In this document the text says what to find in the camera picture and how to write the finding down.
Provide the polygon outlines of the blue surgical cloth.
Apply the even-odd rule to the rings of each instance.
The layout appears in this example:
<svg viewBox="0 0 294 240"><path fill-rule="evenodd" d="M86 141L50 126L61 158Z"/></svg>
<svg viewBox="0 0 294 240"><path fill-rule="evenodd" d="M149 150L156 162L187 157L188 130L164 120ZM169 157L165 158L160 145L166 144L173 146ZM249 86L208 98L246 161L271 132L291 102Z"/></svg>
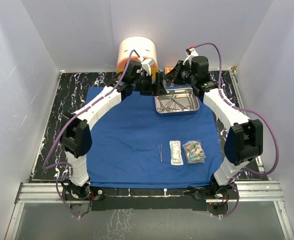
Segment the blue surgical cloth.
<svg viewBox="0 0 294 240"><path fill-rule="evenodd" d="M212 111L160 116L151 96L134 92L92 128L87 171L93 187L187 188L207 185L223 157ZM170 141L199 141L203 163L171 165ZM160 162L158 144L162 144Z"/></svg>

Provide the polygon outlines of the green clear supply packet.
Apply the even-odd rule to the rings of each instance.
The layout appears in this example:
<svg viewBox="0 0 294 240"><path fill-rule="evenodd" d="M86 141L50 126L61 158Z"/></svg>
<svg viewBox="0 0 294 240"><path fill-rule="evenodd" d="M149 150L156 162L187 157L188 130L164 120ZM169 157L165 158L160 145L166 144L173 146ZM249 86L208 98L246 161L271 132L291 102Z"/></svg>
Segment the green clear supply packet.
<svg viewBox="0 0 294 240"><path fill-rule="evenodd" d="M199 144L193 142L191 144L184 144L183 149L187 162L189 164L196 162L200 158Z"/></svg>

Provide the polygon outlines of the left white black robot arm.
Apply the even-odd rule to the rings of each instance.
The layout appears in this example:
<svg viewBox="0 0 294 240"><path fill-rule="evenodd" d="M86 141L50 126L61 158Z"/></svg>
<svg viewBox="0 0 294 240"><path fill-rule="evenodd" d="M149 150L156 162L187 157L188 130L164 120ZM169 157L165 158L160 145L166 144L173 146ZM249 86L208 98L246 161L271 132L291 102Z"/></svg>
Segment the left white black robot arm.
<svg viewBox="0 0 294 240"><path fill-rule="evenodd" d="M142 62L130 60L122 72L105 81L105 87L93 100L74 113L63 116L66 123L60 142L71 172L68 181L63 181L61 185L74 198L84 200L90 195L87 153L92 146L91 130L94 125L133 92L143 96L166 93L163 75L151 72L154 64L153 58L146 58Z"/></svg>

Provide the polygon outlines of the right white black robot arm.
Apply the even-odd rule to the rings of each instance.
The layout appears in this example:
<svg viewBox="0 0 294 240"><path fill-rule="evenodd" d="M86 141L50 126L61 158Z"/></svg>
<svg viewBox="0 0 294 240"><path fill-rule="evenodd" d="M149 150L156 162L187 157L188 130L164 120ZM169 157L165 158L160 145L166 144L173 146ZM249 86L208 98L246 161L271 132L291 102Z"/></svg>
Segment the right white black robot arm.
<svg viewBox="0 0 294 240"><path fill-rule="evenodd" d="M208 186L202 188L206 194L222 198L234 186L234 178L262 154L263 124L236 109L223 93L221 81L211 80L209 61L205 56L179 60L164 78L175 85L190 85L194 95L212 110L227 130L224 160L212 174Z"/></svg>

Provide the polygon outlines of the white blue supply packet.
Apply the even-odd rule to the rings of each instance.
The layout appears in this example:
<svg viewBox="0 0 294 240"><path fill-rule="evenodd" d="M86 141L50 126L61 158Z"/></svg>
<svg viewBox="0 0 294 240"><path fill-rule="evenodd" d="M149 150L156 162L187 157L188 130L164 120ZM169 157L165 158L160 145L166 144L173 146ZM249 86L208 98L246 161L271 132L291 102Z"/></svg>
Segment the white blue supply packet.
<svg viewBox="0 0 294 240"><path fill-rule="evenodd" d="M205 152L199 141L190 140L183 144L183 149L189 162L202 161L206 158Z"/></svg>

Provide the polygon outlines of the steel instrument tray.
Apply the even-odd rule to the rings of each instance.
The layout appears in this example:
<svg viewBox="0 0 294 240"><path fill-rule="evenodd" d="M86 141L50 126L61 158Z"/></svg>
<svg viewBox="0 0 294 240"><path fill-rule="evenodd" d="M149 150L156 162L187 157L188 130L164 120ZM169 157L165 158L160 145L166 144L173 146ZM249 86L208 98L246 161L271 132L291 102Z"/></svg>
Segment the steel instrument tray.
<svg viewBox="0 0 294 240"><path fill-rule="evenodd" d="M188 87L172 88L172 89L166 89L166 92L167 92L166 95L155 96L154 100L156 100L157 98L168 99L170 97L176 97L178 102L180 102L182 105L185 105L185 106L190 105L191 110L178 111L178 112L166 112L166 113L159 113L156 110L156 112L160 116L193 114L200 108L198 98L194 95L193 90L191 88L188 88Z"/></svg>

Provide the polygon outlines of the long white green pouch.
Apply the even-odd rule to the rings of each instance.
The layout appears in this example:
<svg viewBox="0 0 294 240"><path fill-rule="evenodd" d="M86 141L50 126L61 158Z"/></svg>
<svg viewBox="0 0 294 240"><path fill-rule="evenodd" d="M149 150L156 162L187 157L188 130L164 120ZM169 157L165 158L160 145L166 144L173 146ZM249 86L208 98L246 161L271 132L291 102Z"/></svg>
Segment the long white green pouch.
<svg viewBox="0 0 294 240"><path fill-rule="evenodd" d="M182 166L183 159L181 153L181 142L178 140L171 140L169 142L170 153L171 153L171 165L173 166Z"/></svg>

